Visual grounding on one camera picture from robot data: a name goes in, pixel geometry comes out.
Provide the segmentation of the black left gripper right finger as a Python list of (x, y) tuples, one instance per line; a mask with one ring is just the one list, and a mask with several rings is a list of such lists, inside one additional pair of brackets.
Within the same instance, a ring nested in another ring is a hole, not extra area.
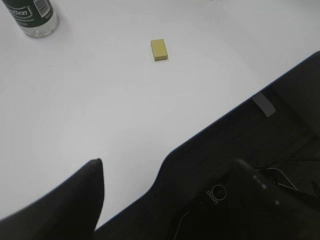
[(320, 212), (275, 186), (242, 159), (227, 180), (232, 240), (318, 240)]

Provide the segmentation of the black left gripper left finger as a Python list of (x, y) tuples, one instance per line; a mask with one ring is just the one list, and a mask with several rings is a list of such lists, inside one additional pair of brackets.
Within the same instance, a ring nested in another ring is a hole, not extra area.
[(87, 162), (51, 192), (1, 219), (2, 240), (90, 240), (104, 204), (101, 159)]

